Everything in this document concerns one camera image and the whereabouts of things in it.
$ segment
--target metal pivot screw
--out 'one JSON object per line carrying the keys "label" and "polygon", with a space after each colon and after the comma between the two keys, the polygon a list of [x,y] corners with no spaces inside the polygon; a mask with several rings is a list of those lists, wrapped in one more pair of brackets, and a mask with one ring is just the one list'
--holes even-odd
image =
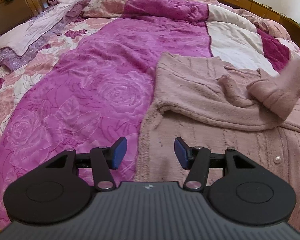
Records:
{"label": "metal pivot screw", "polygon": [[191,180],[186,183],[186,187],[189,189],[199,189],[201,186],[202,184],[196,180]]}
{"label": "metal pivot screw", "polygon": [[229,146],[229,147],[227,148],[227,150],[228,150],[229,152],[233,152],[233,151],[235,151],[235,147]]}
{"label": "metal pivot screw", "polygon": [[280,156],[274,157],[274,163],[275,164],[279,164],[280,162],[281,162],[281,157]]}
{"label": "metal pivot screw", "polygon": [[113,187],[113,183],[108,180],[103,180],[103,181],[100,181],[97,184],[97,186],[98,186],[98,188],[101,188],[101,189],[111,189]]}

